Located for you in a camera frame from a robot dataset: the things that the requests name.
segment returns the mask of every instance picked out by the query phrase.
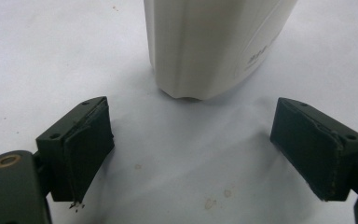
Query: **white surface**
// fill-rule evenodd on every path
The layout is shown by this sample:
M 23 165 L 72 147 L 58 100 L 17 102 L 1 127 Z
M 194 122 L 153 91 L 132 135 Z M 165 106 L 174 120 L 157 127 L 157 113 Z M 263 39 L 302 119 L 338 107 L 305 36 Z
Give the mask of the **white surface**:
M 210 99 L 269 54 L 296 0 L 144 0 L 150 62 L 174 98 Z
M 279 96 L 358 131 L 358 1 L 299 1 L 254 74 L 203 102 L 158 90 L 142 0 L 0 1 L 0 154 L 100 95 L 116 153 L 83 210 L 50 200 L 54 223 L 353 223 L 357 196 L 320 202 L 269 132 Z

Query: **white container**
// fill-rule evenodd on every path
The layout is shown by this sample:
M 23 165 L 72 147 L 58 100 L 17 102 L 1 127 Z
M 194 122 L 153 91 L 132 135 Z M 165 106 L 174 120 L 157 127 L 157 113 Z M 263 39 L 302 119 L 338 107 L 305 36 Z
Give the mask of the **white container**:
M 150 62 L 174 98 L 211 98 L 266 58 L 296 0 L 145 0 Z

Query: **white table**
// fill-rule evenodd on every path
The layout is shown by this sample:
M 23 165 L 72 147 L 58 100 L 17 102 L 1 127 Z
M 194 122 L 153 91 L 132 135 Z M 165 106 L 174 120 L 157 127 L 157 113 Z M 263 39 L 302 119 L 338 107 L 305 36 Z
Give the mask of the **white table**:
M 358 1 L 299 1 L 264 63 L 208 101 L 158 90 L 141 0 L 0 1 L 0 154 L 36 152 L 102 95 L 116 153 L 78 213 L 48 196 L 54 223 L 354 222 L 357 195 L 319 201 L 269 132 L 280 96 L 358 131 Z

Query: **dirt speck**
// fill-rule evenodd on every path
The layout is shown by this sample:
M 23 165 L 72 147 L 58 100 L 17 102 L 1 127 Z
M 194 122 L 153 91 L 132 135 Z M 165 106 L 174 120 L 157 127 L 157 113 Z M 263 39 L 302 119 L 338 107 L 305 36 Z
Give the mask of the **dirt speck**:
M 231 195 L 232 195 L 231 190 L 225 189 L 225 197 L 229 198 L 229 197 L 231 197 Z
M 205 202 L 205 209 L 209 210 L 211 209 L 214 205 L 216 205 L 216 200 L 212 200 L 212 199 L 207 199 Z

